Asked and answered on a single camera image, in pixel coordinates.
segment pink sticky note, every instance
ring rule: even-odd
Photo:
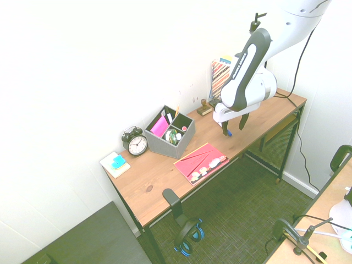
[[[168,127],[169,127],[169,124],[167,123],[165,117],[161,116],[158,122],[156,122],[156,124],[150,130],[150,132],[160,138],[165,133]]]

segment alarm clock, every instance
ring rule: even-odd
[[[143,130],[136,126],[131,126],[124,130],[121,137],[123,147],[132,155],[139,156],[148,148],[148,141],[142,135]]]

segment clock face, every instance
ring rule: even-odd
[[[144,136],[136,136],[128,143],[128,151],[134,155],[141,155],[148,147],[147,139]]]

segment striped book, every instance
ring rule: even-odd
[[[224,82],[230,76],[230,64],[228,59],[215,59],[211,64],[212,69],[212,89],[210,91],[210,98],[219,98]]]

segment pencil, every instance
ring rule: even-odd
[[[178,111],[180,110],[180,105],[178,104],[177,105],[177,108],[176,108],[176,114],[175,114],[175,117],[178,115]]]

